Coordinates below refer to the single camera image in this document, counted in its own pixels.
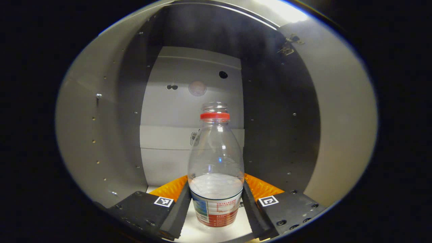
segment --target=screw hole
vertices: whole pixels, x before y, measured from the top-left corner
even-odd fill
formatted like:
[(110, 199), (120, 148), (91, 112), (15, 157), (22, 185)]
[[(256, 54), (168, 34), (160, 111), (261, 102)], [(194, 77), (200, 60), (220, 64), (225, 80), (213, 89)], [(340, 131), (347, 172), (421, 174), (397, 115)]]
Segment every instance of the screw hole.
[(293, 225), (293, 226), (291, 226), (291, 227), (289, 228), (289, 230), (292, 230), (292, 229), (296, 228), (297, 226), (298, 226), (298, 224)]
[(151, 226), (156, 226), (155, 222), (151, 221), (151, 220), (146, 220), (146, 222), (151, 225)]
[(286, 220), (281, 220), (281, 221), (278, 221), (276, 223), (277, 226), (281, 226), (281, 225), (284, 225), (284, 224), (286, 224)]

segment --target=clear plastic bottle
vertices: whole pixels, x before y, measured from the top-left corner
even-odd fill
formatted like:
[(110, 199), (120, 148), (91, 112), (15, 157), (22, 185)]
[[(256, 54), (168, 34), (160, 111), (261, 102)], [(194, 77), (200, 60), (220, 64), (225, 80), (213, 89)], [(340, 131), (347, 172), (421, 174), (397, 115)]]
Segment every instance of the clear plastic bottle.
[(192, 145), (188, 181), (199, 222), (224, 227), (234, 222), (245, 179), (243, 156), (228, 127), (227, 105), (203, 105), (202, 123)]

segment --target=bottle label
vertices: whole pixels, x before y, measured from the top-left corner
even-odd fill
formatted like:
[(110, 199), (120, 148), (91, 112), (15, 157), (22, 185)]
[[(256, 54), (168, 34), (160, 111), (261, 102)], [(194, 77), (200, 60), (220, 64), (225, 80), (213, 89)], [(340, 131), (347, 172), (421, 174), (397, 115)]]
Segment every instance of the bottle label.
[(223, 227), (234, 222), (243, 189), (233, 197), (223, 200), (203, 198), (191, 190), (198, 220), (209, 227)]

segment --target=gray metal wall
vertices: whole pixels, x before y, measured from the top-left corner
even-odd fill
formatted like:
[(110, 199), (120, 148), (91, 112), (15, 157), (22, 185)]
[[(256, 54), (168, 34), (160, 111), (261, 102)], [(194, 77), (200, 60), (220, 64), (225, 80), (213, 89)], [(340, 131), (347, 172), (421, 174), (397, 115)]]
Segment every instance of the gray metal wall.
[(140, 112), (161, 48), (147, 44), (153, 13), (114, 24), (92, 41), (68, 70), (57, 100), (56, 134), (66, 167), (91, 200), (107, 208), (147, 189)]

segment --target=red bottle ring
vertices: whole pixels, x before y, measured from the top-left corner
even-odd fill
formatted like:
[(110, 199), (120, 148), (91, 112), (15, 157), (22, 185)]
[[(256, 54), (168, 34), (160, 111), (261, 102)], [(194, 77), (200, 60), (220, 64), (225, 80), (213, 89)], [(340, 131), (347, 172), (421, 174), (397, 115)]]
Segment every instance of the red bottle ring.
[(208, 112), (200, 115), (200, 119), (223, 119), (229, 120), (229, 113)]

